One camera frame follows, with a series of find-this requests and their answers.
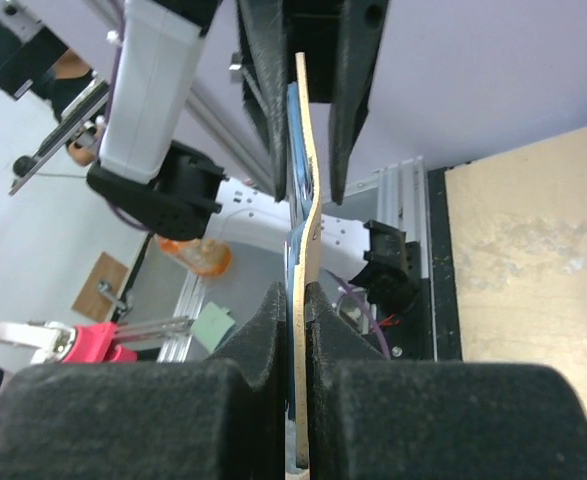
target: wooden tabletop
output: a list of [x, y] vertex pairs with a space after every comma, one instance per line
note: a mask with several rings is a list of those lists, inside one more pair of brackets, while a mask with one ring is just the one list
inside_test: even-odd
[[547, 364], [587, 411], [587, 128], [446, 173], [466, 361]]

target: red clamp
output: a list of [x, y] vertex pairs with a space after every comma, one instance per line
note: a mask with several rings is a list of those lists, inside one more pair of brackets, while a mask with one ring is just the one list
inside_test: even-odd
[[137, 353], [113, 342], [117, 331], [115, 323], [75, 326], [75, 331], [75, 342], [62, 363], [130, 363], [137, 360]]

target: plastic bottle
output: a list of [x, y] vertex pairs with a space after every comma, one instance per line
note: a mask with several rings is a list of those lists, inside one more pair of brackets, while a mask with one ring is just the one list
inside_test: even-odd
[[163, 253], [202, 277], [222, 275], [231, 263], [231, 249], [224, 242], [210, 238], [179, 242], [159, 235], [155, 239]]

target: green paper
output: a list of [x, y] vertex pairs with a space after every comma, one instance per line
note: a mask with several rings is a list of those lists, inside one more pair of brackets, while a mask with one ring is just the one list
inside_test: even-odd
[[211, 353], [222, 342], [226, 334], [235, 325], [228, 308], [222, 308], [210, 302], [200, 312], [191, 327], [193, 336]]

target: wooden block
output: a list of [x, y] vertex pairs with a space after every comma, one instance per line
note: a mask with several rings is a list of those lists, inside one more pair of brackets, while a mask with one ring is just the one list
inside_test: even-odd
[[304, 317], [305, 287], [317, 281], [320, 272], [320, 254], [322, 248], [322, 192], [320, 190], [320, 168], [313, 139], [311, 112], [309, 110], [306, 63], [303, 53], [295, 55], [297, 82], [300, 97], [300, 114], [302, 118], [302, 135], [304, 149], [311, 168], [313, 203], [302, 232], [300, 246], [300, 263], [294, 269], [293, 290], [293, 356], [295, 364], [295, 427], [296, 427], [296, 463], [300, 467], [309, 463], [308, 407], [306, 395], [306, 335]]
[[97, 284], [105, 280], [119, 294], [128, 270], [108, 253], [102, 252], [71, 309], [96, 322], [109, 320], [113, 304], [97, 292]]
[[547, 364], [587, 412], [587, 128], [446, 174], [465, 360]]

